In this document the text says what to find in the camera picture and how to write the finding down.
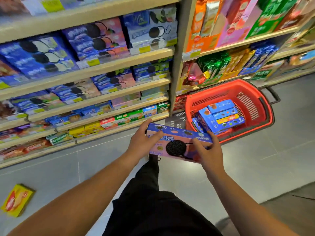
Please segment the yellow snack package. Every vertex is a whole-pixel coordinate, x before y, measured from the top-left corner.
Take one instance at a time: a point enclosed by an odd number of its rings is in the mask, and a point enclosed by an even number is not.
[[[22,184],[17,184],[6,198],[1,209],[9,216],[18,217],[23,213],[26,204],[30,201],[34,193],[35,190]]]

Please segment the person's right hand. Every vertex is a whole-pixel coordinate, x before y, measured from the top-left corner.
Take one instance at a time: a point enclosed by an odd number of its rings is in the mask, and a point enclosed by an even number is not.
[[[207,173],[208,179],[211,181],[213,177],[224,176],[226,172],[223,166],[223,153],[220,142],[215,134],[210,131],[208,134],[211,136],[213,141],[213,144],[210,146],[209,150],[206,150],[206,148],[203,146],[203,143],[197,138],[194,138],[192,142],[200,156],[198,162],[201,163],[203,169]]]

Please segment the tiled floor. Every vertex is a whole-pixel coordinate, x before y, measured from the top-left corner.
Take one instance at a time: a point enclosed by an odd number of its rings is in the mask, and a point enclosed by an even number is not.
[[[281,98],[273,106],[274,126],[222,146],[226,171],[259,203],[315,181],[315,76],[273,88]],[[37,192],[21,217],[0,214],[0,235],[6,235],[40,207],[119,157],[135,131],[120,132],[1,169],[0,201],[17,183]],[[132,171],[116,198],[144,163],[145,160]],[[165,157],[159,165],[161,190],[174,192],[213,223],[227,216],[201,165]],[[102,234],[111,211],[109,205],[89,236]]]

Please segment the finger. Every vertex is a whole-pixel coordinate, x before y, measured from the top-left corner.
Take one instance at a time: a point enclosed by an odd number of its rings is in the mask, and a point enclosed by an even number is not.
[[[202,155],[202,153],[204,153],[204,151],[206,150],[204,146],[202,145],[202,143],[197,138],[194,138],[192,140],[192,143],[194,147],[197,149],[199,155]]]
[[[220,141],[219,141],[218,137],[213,132],[207,131],[207,133],[211,136],[211,139],[213,142],[213,147],[220,145]]]
[[[148,141],[150,146],[154,146],[155,143],[157,143],[163,137],[163,135],[163,131],[158,131],[156,134],[150,137]]]
[[[145,121],[141,124],[141,126],[139,127],[138,131],[144,134],[144,133],[146,132],[146,129],[148,128],[150,122],[152,122],[152,119],[151,119],[151,118],[145,120]]]

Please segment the person's left hand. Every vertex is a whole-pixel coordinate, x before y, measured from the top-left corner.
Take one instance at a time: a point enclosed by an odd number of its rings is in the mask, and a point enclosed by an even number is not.
[[[158,131],[150,138],[146,136],[145,132],[151,121],[151,118],[149,118],[141,124],[139,129],[132,136],[126,151],[126,154],[135,158],[137,162],[139,162],[139,160],[144,156],[148,155],[151,148],[163,137],[162,131]]]

